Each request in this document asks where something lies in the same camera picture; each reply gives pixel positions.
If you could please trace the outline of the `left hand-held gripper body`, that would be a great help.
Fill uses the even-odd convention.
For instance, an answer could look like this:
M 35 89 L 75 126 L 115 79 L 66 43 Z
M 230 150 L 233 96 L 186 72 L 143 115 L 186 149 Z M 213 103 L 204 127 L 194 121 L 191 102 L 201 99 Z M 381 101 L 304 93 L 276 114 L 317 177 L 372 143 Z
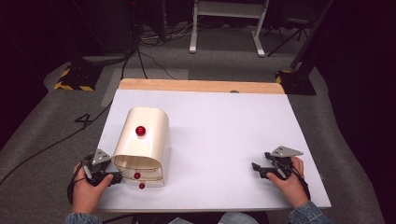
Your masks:
M 87 181 L 95 187 L 98 186 L 108 176 L 106 168 L 110 162 L 111 157 L 102 149 L 97 148 L 95 152 L 89 154 L 82 163 Z

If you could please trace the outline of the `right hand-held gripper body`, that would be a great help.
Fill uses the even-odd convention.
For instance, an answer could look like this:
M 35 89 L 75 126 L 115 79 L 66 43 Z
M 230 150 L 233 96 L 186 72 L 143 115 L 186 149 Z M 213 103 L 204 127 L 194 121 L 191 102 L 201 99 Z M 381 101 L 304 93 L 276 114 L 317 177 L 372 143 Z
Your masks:
M 287 180 L 292 174 L 291 158 L 303 155 L 302 151 L 292 149 L 289 147 L 280 146 L 274 151 L 270 152 L 276 161 L 271 162 L 272 168 L 269 168 L 269 173 L 275 174 L 281 180 Z

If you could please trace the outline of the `cream drawer cabinet red knobs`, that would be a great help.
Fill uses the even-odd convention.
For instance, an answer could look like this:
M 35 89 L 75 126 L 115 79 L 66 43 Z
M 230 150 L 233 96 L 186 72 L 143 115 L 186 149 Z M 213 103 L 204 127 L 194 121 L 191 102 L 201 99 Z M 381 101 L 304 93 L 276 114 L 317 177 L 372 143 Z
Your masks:
M 163 187 L 169 154 L 167 114 L 155 107 L 133 107 L 112 157 L 124 181 L 140 189 Z

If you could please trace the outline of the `person's right hand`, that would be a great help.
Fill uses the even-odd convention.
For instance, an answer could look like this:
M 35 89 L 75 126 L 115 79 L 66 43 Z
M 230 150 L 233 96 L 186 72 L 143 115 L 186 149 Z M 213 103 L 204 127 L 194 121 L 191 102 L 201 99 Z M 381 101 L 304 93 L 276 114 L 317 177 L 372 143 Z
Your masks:
M 281 190 L 291 206 L 293 208 L 298 208 L 309 202 L 300 181 L 300 178 L 304 179 L 304 163 L 297 157 L 292 157 L 291 161 L 297 175 L 293 174 L 287 180 L 281 180 L 272 173 L 268 173 L 266 176 Z

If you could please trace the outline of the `person's left hand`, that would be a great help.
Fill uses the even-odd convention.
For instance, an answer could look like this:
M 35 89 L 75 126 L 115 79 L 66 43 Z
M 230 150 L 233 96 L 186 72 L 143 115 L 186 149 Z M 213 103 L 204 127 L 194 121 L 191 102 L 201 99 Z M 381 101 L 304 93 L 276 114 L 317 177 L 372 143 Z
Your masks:
M 98 186 L 92 186 L 86 179 L 86 174 L 82 169 L 75 167 L 77 172 L 76 183 L 73 190 L 72 212 L 81 214 L 91 214 L 99 204 L 101 197 L 110 185 L 113 175 L 107 175 Z

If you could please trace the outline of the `white table cover board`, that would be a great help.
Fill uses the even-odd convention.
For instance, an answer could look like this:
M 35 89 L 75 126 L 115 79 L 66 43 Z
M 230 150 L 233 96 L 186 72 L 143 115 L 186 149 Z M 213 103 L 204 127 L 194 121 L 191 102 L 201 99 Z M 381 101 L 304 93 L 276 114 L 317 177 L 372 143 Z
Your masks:
M 259 211 L 289 207 L 279 189 L 253 171 L 279 146 L 302 152 L 312 201 L 331 205 L 285 94 L 118 90 L 99 141 L 114 152 L 129 110 L 157 107 L 170 119 L 165 184 L 108 188 L 99 209 L 111 212 Z

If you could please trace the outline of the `person's lap in jeans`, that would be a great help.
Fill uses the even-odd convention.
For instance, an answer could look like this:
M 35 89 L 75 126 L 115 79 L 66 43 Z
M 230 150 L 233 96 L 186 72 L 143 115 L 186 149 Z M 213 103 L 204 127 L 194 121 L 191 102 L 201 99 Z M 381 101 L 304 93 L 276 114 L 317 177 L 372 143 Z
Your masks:
M 183 215 L 173 218 L 168 224 L 259 224 L 259 222 L 245 213 L 202 213 Z

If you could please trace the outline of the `yellow black striped stand base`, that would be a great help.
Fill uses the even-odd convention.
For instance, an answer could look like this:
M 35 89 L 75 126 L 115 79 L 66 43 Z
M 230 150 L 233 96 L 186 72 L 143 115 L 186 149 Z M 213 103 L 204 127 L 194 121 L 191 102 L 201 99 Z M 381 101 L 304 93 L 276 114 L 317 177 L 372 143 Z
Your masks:
M 309 77 L 300 76 L 297 71 L 278 70 L 275 73 L 276 83 L 280 84 L 286 94 L 316 95 Z
M 86 65 L 77 67 L 69 64 L 56 82 L 55 90 L 69 91 L 94 91 L 96 83 L 101 76 L 103 66 Z

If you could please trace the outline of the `black slanted stand pole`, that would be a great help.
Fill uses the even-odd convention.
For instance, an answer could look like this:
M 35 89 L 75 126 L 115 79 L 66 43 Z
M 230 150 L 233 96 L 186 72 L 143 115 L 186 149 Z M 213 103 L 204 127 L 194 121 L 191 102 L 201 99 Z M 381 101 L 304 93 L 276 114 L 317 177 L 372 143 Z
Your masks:
M 318 14 L 318 18 L 313 24 L 313 29 L 311 33 L 308 35 L 305 42 L 303 43 L 303 45 L 301 46 L 298 53 L 296 54 L 296 56 L 294 57 L 293 61 L 290 64 L 290 68 L 292 70 L 296 70 L 297 68 L 300 68 L 303 62 L 307 59 L 308 51 L 313 46 L 313 39 L 319 29 L 319 26 L 322 24 L 329 9 L 331 8 L 333 2 L 334 0 L 327 0 L 325 7 Z

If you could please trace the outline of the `black tripod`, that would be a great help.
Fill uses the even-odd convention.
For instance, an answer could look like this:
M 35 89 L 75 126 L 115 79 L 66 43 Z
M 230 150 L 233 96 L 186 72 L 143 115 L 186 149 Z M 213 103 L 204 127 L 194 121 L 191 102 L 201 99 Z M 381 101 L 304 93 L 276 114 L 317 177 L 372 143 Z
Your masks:
M 300 40 L 302 35 L 308 36 L 306 30 L 312 29 L 316 23 L 316 20 L 316 16 L 282 15 L 278 21 L 274 25 L 271 25 L 270 29 L 265 33 L 266 35 L 269 35 L 272 31 L 277 30 L 280 36 L 280 44 L 272 49 L 267 54 L 267 56 L 271 57 L 294 37 L 297 37 L 297 40 Z M 282 33 L 283 30 L 291 31 L 292 33 L 285 37 Z

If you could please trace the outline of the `white desk frame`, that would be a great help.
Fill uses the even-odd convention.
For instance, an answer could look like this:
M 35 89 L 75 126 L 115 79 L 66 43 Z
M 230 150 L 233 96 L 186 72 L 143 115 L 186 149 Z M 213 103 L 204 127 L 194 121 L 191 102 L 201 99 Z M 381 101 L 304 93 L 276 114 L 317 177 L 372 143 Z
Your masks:
M 260 41 L 260 33 L 270 0 L 263 0 L 259 4 L 230 3 L 207 0 L 194 0 L 192 10 L 192 33 L 189 52 L 197 51 L 198 17 L 215 16 L 227 18 L 257 19 L 256 29 L 251 32 L 254 45 L 259 57 L 264 57 L 265 52 Z

